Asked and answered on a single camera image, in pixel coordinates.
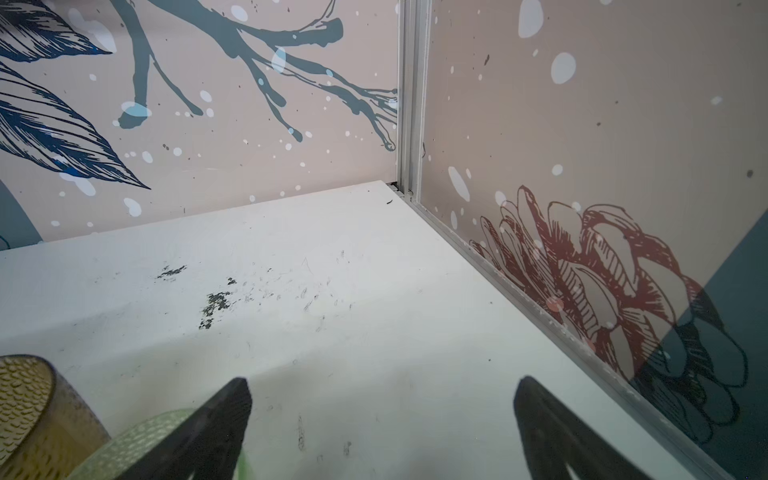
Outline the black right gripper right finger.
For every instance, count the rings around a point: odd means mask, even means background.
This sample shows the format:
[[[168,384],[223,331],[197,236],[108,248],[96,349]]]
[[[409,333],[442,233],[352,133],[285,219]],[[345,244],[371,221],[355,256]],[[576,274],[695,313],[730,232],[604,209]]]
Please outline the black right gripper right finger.
[[[535,378],[521,379],[513,406],[533,479],[649,480]]]

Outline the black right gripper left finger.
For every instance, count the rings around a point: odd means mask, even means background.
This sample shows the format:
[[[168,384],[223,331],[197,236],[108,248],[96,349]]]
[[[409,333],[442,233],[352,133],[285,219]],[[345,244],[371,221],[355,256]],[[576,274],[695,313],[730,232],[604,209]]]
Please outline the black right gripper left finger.
[[[119,475],[121,479],[232,479],[252,410],[236,377]]]

